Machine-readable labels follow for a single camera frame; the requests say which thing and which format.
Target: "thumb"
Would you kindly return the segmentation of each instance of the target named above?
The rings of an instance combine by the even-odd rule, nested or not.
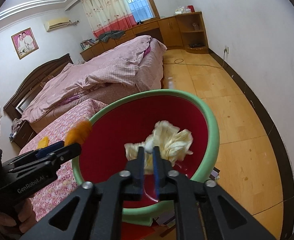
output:
[[[17,223],[7,214],[0,212],[0,225],[5,227],[14,227]]]

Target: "wooden headboard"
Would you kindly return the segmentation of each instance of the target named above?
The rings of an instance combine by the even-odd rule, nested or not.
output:
[[[23,111],[39,94],[44,85],[57,76],[68,63],[73,64],[69,53],[37,67],[23,80],[16,93],[5,104],[3,110],[12,120],[21,118]]]

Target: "wooden floor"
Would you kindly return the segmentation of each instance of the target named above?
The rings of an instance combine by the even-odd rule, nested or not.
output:
[[[168,64],[176,59],[216,68]],[[218,183],[279,239],[283,193],[278,166],[266,132],[244,94],[209,54],[169,50],[164,55],[164,76],[165,88],[173,77],[175,89],[197,95],[212,109],[220,132],[215,164],[221,170]],[[176,239],[175,232],[159,239]]]

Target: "window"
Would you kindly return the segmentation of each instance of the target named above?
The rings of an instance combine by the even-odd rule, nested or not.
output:
[[[128,0],[128,3],[136,22],[154,17],[148,0]]]

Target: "yellow sponge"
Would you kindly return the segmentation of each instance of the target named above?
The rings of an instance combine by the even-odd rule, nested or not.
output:
[[[38,142],[38,147],[37,147],[37,149],[47,147],[48,144],[49,144],[49,137],[48,137],[48,136],[45,136],[45,137],[43,137],[43,138]]]
[[[66,135],[65,146],[73,143],[82,145],[91,133],[92,124],[88,121],[79,122]]]

